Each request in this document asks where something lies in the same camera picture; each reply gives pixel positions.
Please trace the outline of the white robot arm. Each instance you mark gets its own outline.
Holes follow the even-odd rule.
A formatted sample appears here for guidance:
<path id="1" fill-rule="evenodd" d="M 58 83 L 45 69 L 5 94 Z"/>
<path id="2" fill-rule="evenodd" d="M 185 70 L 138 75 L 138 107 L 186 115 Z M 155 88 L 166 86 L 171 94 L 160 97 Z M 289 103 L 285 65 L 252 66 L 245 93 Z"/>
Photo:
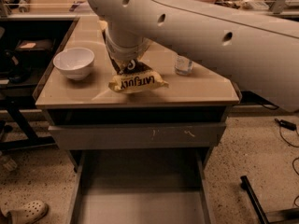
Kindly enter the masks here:
<path id="1" fill-rule="evenodd" d="M 155 41 L 279 107 L 299 110 L 299 23 L 194 0 L 87 0 L 119 61 Z"/>

